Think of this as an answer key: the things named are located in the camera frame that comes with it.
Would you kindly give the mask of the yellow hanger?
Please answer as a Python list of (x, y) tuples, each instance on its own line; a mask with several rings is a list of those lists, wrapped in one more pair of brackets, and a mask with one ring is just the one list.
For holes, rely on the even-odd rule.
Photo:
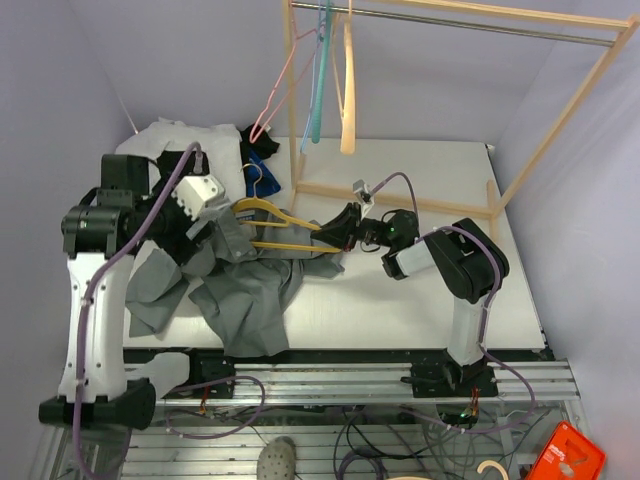
[[(233, 204), (231, 210), (234, 214), (240, 214), (249, 210), (264, 211), (277, 219), (276, 222), (260, 221), (260, 220), (242, 220), (242, 223), (256, 226), (256, 227), (271, 227), (271, 228), (287, 228), (291, 225), (305, 228), (309, 231), (319, 230), (318, 225), (306, 222), (297, 217), (293, 217), (283, 210), (279, 209), (272, 202), (263, 198), (255, 196), (244, 197)], [(266, 241), (251, 241), (252, 245), (260, 249), (270, 250), (290, 250), (290, 251), (303, 251), (311, 253), (321, 254), (337, 254), (341, 251), (339, 249), (330, 246), (314, 246), (314, 245), (301, 245), (301, 244), (289, 244), (278, 242), (266, 242)]]

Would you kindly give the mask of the grey shirt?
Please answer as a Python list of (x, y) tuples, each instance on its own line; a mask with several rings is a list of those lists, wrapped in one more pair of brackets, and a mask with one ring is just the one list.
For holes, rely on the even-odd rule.
[(303, 245), (301, 251), (259, 249), (253, 236), (228, 209), (203, 224), (210, 236), (179, 265), (167, 249), (151, 240), (146, 259), (129, 281), (125, 305), (129, 334), (162, 333), (188, 298), (227, 355), (273, 356), (288, 349), (284, 313), (306, 277), (333, 279), (344, 267), (339, 254), (317, 253), (309, 230), (261, 227), (260, 241)]

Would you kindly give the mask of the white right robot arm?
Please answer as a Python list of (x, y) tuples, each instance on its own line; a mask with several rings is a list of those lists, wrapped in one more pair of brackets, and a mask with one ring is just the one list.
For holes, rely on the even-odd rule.
[(454, 297), (453, 324), (440, 375), (450, 394), (465, 394), (476, 383), (487, 359), (485, 335), (491, 304), (510, 273), (502, 250), (471, 219), (421, 235), (415, 212), (395, 209), (380, 219), (366, 218), (352, 202), (311, 233), (311, 238), (343, 252), (361, 242), (386, 247), (382, 266), (387, 276), (404, 280), (431, 267), (437, 269)]

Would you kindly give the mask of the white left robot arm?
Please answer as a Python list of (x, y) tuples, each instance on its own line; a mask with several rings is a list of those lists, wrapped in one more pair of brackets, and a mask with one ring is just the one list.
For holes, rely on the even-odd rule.
[(56, 426), (146, 429), (157, 399), (170, 390), (192, 397), (203, 371), (185, 354), (159, 354), (127, 379), (123, 330), (134, 261), (147, 241), (160, 266), (145, 287), (147, 303), (179, 293), (181, 269), (202, 252), (205, 226), (224, 203), (207, 156), (166, 152), (158, 160), (106, 154), (101, 181), (61, 222), (71, 285), (66, 364), (55, 397), (39, 406), (39, 420)]

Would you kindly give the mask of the white shirt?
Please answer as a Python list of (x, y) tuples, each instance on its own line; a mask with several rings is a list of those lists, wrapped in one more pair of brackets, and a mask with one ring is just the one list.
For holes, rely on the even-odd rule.
[(165, 151), (182, 154), (194, 141), (200, 143), (209, 170), (225, 188), (227, 197), (232, 202), (243, 198), (246, 182), (242, 173), (241, 135), (233, 124), (197, 127), (159, 118), (121, 143), (115, 153), (146, 157), (160, 163), (159, 157)]

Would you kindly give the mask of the teal hanger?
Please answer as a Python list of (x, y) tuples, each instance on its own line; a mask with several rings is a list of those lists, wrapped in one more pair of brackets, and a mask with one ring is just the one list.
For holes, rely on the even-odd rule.
[(326, 82), (326, 70), (328, 65), (329, 47), (331, 43), (331, 31), (333, 27), (333, 14), (331, 12), (332, 2), (327, 1), (325, 3), (325, 23), (324, 34), (322, 36), (322, 49), (319, 62), (319, 71), (317, 75), (317, 85), (315, 92), (314, 108), (312, 112), (311, 121), (311, 141), (313, 144), (318, 144), (321, 139), (322, 130), (322, 115), (324, 107), (324, 93)]

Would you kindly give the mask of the natural wooden hanger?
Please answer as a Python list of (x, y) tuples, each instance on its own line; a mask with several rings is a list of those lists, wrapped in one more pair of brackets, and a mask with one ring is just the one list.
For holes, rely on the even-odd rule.
[(336, 82), (341, 117), (340, 152), (344, 155), (352, 155), (356, 150), (356, 82), (352, 18), (353, 2), (349, 1), (343, 20), (345, 72), (342, 90), (339, 90), (339, 82)]

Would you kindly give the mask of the light blue hanger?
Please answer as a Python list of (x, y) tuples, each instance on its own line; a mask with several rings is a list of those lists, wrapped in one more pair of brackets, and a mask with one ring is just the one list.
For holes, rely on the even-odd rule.
[(318, 14), (317, 14), (317, 28), (316, 28), (316, 46), (315, 46), (315, 50), (314, 50), (314, 55), (312, 57), (312, 70), (311, 70), (311, 91), (310, 91), (310, 102), (309, 102), (309, 110), (308, 110), (308, 117), (307, 117), (307, 121), (306, 121), (306, 125), (305, 125), (305, 130), (303, 133), (303, 137), (301, 140), (301, 144), (300, 144), (300, 148), (299, 148), (299, 153), (300, 154), (304, 154), (306, 152), (307, 149), (307, 145), (309, 142), (312, 143), (311, 141), (311, 121), (312, 121), (312, 112), (313, 112), (313, 108), (314, 108), (314, 101), (315, 101), (315, 92), (316, 92), (316, 85), (317, 85), (317, 75), (318, 75), (318, 71), (319, 71), (319, 62), (320, 62), (320, 56), (321, 56), (321, 49), (322, 49), (322, 36), (324, 34), (324, 23), (325, 23), (325, 3), (327, 1), (318, 1), (317, 2), (317, 7), (318, 7)]

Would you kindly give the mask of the beige curved hanger piece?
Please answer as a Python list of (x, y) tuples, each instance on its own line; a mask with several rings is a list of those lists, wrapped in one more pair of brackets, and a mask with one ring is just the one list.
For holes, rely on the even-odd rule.
[(509, 480), (507, 470), (498, 462), (494, 460), (482, 461), (476, 468), (478, 474), (485, 473), (498, 473), (501, 480)]

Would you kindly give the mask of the black garment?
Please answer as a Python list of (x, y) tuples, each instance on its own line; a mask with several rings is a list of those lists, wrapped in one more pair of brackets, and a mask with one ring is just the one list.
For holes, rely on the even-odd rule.
[(243, 161), (249, 159), (249, 154), (255, 154), (259, 159), (271, 158), (279, 151), (280, 144), (273, 140), (266, 131), (263, 131), (255, 141), (250, 140), (250, 134), (254, 125), (249, 125), (240, 132), (240, 150)]

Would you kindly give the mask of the grey perforated shoe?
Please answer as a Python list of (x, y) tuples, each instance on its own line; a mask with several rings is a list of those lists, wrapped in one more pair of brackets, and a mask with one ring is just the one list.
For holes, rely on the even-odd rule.
[(258, 480), (293, 480), (296, 478), (296, 445), (287, 436), (270, 441), (259, 454), (256, 464)]

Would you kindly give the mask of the orange plastic case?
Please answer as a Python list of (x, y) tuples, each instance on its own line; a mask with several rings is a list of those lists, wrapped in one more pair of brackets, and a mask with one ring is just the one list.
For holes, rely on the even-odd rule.
[(530, 480), (596, 480), (606, 453), (567, 421), (560, 422), (526, 476)]

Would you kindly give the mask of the wooden clothes rack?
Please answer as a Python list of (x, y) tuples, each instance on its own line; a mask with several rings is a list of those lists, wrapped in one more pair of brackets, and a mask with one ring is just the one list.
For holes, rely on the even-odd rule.
[[(416, 210), (425, 210), (440, 214), (468, 215), (486, 220), (490, 224), (495, 224), (509, 202), (529, 179), (537, 165), (550, 150), (553, 143), (569, 124), (578, 109), (586, 101), (601, 78), (621, 54), (624, 47), (638, 31), (639, 17), (638, 15), (632, 15), (626, 20), (617, 20), (462, 1), (416, 1), (413, 5), (416, 8), (441, 11), (443, 13), (453, 12), (466, 16), (472, 15), (475, 19), (469, 22), (467, 20), (460, 21), (447, 17), (437, 18), (388, 11), (362, 10), (354, 7), (353, 16), (358, 15), (463, 30), (600, 46), (605, 50), (508, 188), (503, 193), (499, 193), (495, 181), (490, 180), (487, 182), (486, 206), (480, 207), (444, 200), (418, 198), (413, 192), (409, 192), (405, 196), (385, 194), (380, 186), (376, 186), (371, 191), (374, 194), (373, 200), (379, 201), (385, 206), (401, 208), (412, 207)], [(335, 7), (332, 5), (332, 29), (338, 23), (343, 24), (344, 16), (347, 13), (347, 6)], [(339, 90), (342, 90), (344, 87), (344, 75), (336, 76), (334, 80), (335, 85), (336, 82), (339, 82)], [(336, 95), (338, 108), (340, 108), (337, 85)]]

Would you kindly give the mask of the aluminium rail frame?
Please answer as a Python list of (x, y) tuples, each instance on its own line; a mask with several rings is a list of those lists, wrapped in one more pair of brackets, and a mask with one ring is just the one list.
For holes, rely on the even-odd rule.
[(291, 352), (200, 357), (193, 389), (160, 399), (139, 432), (49, 427), (36, 479), (253, 479), (262, 449), (290, 437), (296, 478), (527, 476), (556, 426), (588, 428), (569, 363), (502, 352), (452, 391), (432, 352)]

